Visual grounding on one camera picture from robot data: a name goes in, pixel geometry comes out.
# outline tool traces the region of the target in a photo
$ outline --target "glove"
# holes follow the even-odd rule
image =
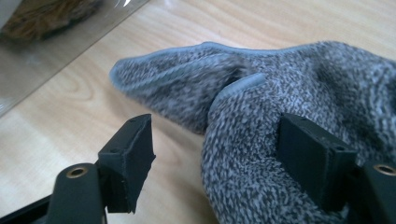
[[[276,160],[282,112],[358,151],[396,162],[396,62],[337,42],[281,50],[216,43],[118,61],[116,88],[205,135],[202,177],[220,223],[340,223]]]

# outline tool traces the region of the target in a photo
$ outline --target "wooden table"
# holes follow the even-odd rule
[[[147,108],[116,91],[124,57],[215,41],[281,49],[338,40],[396,59],[396,2],[152,0],[0,118],[0,217],[51,194],[65,167],[95,162],[127,119]],[[110,223],[216,223],[200,178],[203,137],[153,116],[157,155],[135,215]]]

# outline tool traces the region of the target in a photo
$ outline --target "metal grommet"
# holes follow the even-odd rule
[[[385,165],[385,164],[377,164],[374,166],[374,168],[381,174],[383,175],[392,175],[392,176],[396,176],[396,169]]]
[[[87,168],[85,168],[84,166],[78,166],[67,172],[66,176],[67,178],[79,178],[80,176],[87,174],[87,172]]]

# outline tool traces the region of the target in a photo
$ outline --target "black clamp jaw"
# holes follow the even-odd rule
[[[6,217],[0,223],[107,223],[109,213],[135,212],[137,198],[155,155],[151,115],[130,119],[99,152],[95,164],[61,171],[52,195]]]
[[[309,119],[283,114],[277,158],[325,211],[349,204],[349,223],[396,223],[396,165],[368,161]]]

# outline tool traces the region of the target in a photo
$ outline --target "speckled gray fabric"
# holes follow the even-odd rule
[[[215,43],[117,62],[114,85],[205,134],[202,177],[220,223],[340,223],[276,160],[280,113],[312,119],[367,160],[396,162],[396,62],[337,42],[281,50]]]

